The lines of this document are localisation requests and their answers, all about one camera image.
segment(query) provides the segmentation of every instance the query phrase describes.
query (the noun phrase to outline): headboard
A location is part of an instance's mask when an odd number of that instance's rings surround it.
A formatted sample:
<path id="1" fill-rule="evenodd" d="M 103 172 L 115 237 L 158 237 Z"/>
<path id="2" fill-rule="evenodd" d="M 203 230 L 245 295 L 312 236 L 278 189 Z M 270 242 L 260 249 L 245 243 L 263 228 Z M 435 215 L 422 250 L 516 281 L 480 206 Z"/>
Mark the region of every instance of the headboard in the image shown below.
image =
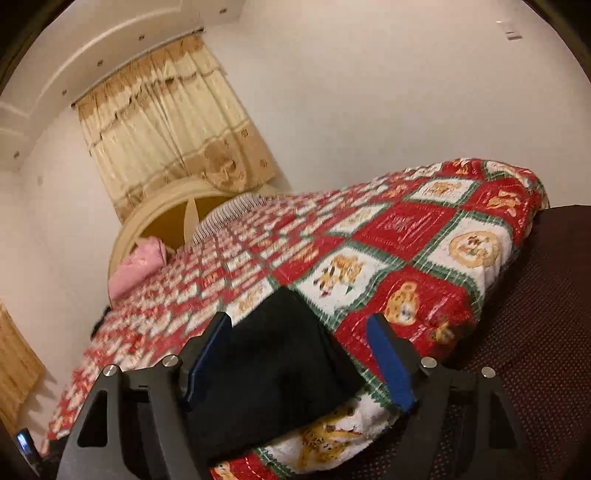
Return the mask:
<path id="1" fill-rule="evenodd" d="M 277 191 L 265 184 L 255 190 L 261 195 Z M 232 198 L 199 177 L 176 180 L 140 203 L 122 225 L 109 260 L 108 278 L 135 248 L 138 239 L 161 238 L 167 247 L 188 245 L 193 231 L 211 210 Z"/>

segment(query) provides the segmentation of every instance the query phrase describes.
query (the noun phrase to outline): cream curtain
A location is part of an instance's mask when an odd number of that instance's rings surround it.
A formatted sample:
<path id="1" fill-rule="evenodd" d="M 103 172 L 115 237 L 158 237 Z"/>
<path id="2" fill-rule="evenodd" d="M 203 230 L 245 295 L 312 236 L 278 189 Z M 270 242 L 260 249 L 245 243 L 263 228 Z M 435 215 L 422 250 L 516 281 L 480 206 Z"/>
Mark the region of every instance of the cream curtain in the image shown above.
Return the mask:
<path id="1" fill-rule="evenodd" d="M 122 222 L 146 196 L 182 177 L 240 193 L 276 175 L 271 153 L 197 35 L 132 61 L 77 107 Z"/>
<path id="2" fill-rule="evenodd" d="M 0 420 L 11 435 L 18 411 L 45 368 L 0 302 Z"/>

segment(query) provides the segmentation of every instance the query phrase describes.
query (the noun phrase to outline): ceiling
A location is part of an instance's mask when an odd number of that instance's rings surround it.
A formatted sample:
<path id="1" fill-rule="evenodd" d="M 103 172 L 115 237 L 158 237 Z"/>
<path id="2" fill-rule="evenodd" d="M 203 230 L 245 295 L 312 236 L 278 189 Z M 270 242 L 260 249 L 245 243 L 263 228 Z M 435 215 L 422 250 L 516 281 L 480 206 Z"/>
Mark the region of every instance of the ceiling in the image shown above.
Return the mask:
<path id="1" fill-rule="evenodd" d="M 185 33 L 236 21 L 245 0 L 75 0 L 37 37 L 0 95 L 0 170 L 17 171 L 64 108 Z"/>

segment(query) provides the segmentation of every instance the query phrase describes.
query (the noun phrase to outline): red and white quilt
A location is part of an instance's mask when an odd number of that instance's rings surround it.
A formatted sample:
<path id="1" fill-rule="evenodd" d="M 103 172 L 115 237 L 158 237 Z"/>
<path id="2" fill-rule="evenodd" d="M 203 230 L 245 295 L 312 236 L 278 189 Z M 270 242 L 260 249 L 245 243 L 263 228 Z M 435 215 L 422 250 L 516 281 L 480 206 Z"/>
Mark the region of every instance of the red and white quilt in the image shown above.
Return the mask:
<path id="1" fill-rule="evenodd" d="M 201 334 L 216 311 L 238 323 L 287 285 L 354 358 L 366 387 L 331 415 L 222 462 L 212 475 L 276 479 L 332 468 L 395 420 L 365 319 L 383 312 L 421 355 L 445 357 L 473 329 L 487 290 L 545 204 L 529 170 L 477 159 L 275 197 L 180 251 L 109 314 L 61 396 L 47 438 L 68 433 L 106 365 L 150 367 Z"/>

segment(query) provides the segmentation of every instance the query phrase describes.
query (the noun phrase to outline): striped pillow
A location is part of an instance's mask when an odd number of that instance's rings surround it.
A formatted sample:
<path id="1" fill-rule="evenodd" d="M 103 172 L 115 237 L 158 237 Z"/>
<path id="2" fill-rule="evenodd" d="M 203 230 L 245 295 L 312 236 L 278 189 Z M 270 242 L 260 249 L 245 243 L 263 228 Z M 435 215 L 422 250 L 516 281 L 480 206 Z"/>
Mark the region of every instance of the striped pillow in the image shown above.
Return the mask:
<path id="1" fill-rule="evenodd" d="M 195 228 L 192 245 L 203 242 L 207 237 L 239 219 L 246 212 L 250 212 L 254 207 L 263 205 L 266 202 L 266 197 L 254 193 L 243 193 L 215 207 Z"/>

